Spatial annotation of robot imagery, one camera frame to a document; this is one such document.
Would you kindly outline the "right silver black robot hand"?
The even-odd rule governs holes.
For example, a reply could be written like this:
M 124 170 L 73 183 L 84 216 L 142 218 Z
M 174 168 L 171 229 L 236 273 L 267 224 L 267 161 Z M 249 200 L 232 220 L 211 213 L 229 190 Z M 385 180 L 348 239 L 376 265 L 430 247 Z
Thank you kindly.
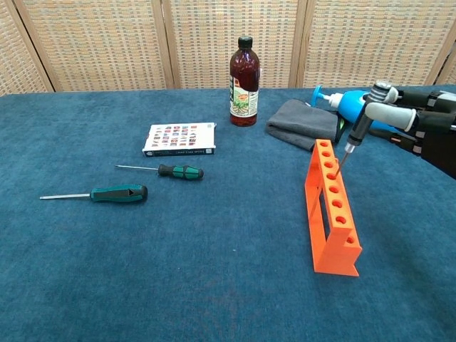
M 370 133 L 455 178 L 455 94 L 399 90 L 390 103 L 371 103 Z

